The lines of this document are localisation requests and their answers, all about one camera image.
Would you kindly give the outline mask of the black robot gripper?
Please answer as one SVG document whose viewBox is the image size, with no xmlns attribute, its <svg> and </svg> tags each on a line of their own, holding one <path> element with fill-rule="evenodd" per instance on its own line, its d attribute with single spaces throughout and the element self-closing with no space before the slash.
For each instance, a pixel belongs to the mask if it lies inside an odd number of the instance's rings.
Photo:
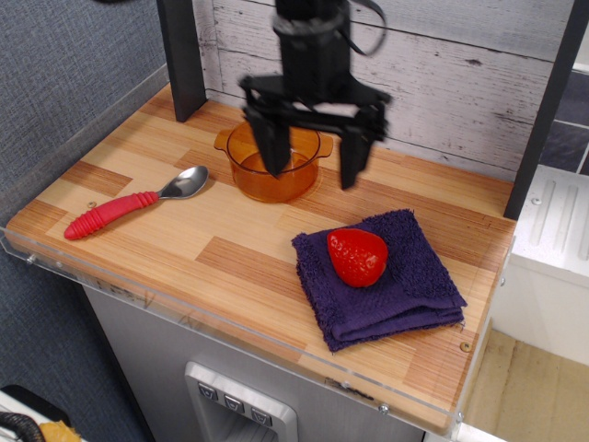
<svg viewBox="0 0 589 442">
<path fill-rule="evenodd" d="M 357 80 L 347 17 L 276 17 L 280 42 L 279 75 L 244 76 L 246 119 L 265 169 L 278 177 L 291 159 L 290 129 L 315 129 L 341 136 L 343 190 L 366 167 L 372 144 L 387 133 L 385 108 L 390 96 Z"/>
</svg>

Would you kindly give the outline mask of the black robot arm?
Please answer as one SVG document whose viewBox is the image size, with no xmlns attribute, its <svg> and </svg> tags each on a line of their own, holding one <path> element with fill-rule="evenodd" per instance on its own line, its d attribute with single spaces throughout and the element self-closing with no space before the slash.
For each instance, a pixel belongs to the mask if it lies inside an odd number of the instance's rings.
<svg viewBox="0 0 589 442">
<path fill-rule="evenodd" d="M 367 165 L 374 142 L 387 133 L 391 97 L 351 73 L 347 1 L 278 1 L 272 27 L 280 41 L 278 76 L 244 76 L 244 108 L 263 164 L 278 176 L 291 157 L 293 127 L 337 134 L 341 139 L 341 187 L 351 188 Z"/>
</svg>

